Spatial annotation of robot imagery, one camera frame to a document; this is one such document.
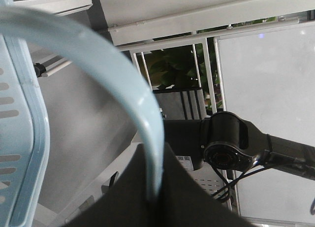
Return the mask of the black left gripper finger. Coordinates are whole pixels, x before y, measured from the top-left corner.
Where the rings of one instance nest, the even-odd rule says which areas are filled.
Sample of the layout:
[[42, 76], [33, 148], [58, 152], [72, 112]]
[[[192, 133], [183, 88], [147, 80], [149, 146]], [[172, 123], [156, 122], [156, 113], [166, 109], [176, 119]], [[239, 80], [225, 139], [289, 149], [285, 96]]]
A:
[[109, 191], [68, 227], [250, 227], [208, 195], [184, 170], [168, 144], [156, 203], [146, 200], [143, 144]]

